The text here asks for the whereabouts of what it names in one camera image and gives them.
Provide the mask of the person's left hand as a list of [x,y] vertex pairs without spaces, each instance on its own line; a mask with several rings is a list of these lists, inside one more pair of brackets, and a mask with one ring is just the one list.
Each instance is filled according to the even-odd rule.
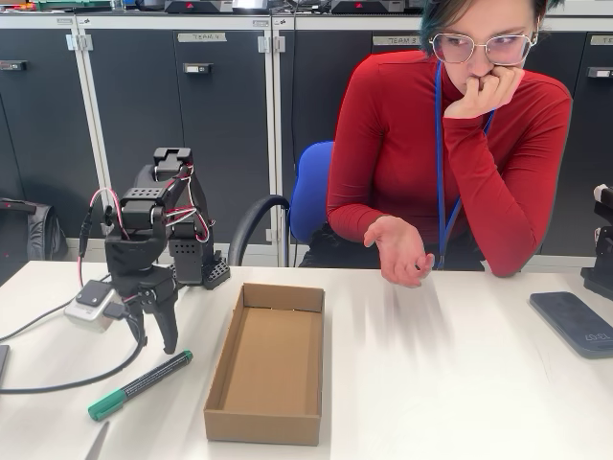
[[464,96],[445,111],[445,119],[474,119],[508,104],[525,72],[518,67],[494,66],[481,78],[469,77]]

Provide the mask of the person's right hand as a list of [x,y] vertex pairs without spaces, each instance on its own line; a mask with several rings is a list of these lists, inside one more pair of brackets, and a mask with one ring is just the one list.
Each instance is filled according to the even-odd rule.
[[416,288],[432,270],[434,255],[425,251],[418,229],[402,218],[377,218],[364,235],[365,246],[374,244],[381,275],[390,283]]

